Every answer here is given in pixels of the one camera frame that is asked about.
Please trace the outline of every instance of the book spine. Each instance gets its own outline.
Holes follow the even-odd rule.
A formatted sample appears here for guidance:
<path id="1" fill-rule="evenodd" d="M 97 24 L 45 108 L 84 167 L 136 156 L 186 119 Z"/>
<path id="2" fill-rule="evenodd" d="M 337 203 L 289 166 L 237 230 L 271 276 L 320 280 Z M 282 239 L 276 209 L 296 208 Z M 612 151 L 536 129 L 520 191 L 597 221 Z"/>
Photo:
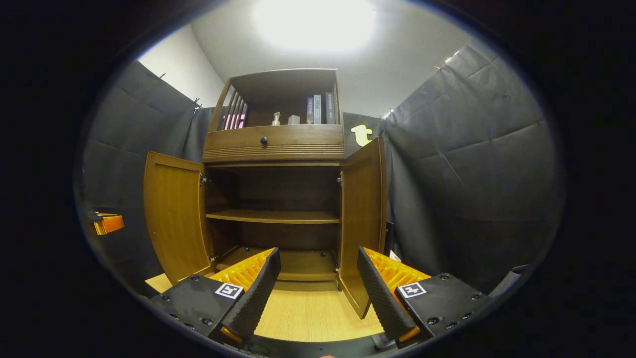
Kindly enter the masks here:
<path id="1" fill-rule="evenodd" d="M 333 113 L 333 93 L 327 92 L 325 94 L 325 105 L 327 106 L 327 124 L 336 124 L 336 117 Z"/>
<path id="2" fill-rule="evenodd" d="M 322 103 L 319 94 L 314 95 L 314 124 L 322 124 L 321 118 Z"/>
<path id="3" fill-rule="evenodd" d="M 307 124 L 314 123 L 314 98 L 307 98 Z"/>

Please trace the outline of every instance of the ceiling light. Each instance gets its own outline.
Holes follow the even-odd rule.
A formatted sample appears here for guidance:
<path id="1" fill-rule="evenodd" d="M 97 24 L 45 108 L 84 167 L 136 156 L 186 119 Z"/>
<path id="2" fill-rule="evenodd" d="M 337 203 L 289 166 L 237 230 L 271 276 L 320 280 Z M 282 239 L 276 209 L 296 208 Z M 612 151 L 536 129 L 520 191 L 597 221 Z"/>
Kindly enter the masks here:
<path id="1" fill-rule="evenodd" d="M 347 50 L 371 34 L 375 12 L 363 0 L 261 0 L 259 32 L 281 47 Z"/>

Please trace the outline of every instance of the white bottle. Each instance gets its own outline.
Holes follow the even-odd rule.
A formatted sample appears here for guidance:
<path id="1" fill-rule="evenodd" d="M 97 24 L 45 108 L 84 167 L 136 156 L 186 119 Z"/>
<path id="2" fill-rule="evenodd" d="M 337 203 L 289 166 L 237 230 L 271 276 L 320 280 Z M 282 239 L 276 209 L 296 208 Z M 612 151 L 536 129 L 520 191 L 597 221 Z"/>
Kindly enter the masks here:
<path id="1" fill-rule="evenodd" d="M 274 113 L 274 120 L 272 122 L 272 125 L 280 125 L 280 122 L 278 120 L 279 117 L 280 117 L 280 112 Z"/>

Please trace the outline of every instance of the small white box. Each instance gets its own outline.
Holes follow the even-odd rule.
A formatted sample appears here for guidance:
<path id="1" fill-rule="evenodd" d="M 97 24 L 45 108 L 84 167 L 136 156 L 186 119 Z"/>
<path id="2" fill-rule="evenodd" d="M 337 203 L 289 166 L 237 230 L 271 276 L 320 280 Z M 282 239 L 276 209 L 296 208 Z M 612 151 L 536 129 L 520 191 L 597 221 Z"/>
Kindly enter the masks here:
<path id="1" fill-rule="evenodd" d="M 300 124 L 300 117 L 297 115 L 289 116 L 289 119 L 287 119 L 287 124 Z"/>

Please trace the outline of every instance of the wooden shelf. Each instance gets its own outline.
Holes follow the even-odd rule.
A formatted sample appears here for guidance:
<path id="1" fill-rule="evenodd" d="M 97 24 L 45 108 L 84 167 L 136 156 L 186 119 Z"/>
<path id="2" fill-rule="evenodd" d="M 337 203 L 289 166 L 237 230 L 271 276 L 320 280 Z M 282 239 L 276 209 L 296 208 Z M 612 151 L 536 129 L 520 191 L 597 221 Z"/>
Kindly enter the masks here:
<path id="1" fill-rule="evenodd" d="M 216 264 L 218 270 L 226 269 L 244 259 L 256 255 L 266 249 L 240 247 L 228 257 Z M 338 277 L 336 261 L 330 251 L 321 256 L 322 251 L 280 251 L 280 274 L 282 281 L 327 281 Z"/>
<path id="2" fill-rule="evenodd" d="M 338 224 L 340 218 L 328 211 L 279 211 L 229 209 L 207 214 L 220 220 L 271 224 Z"/>

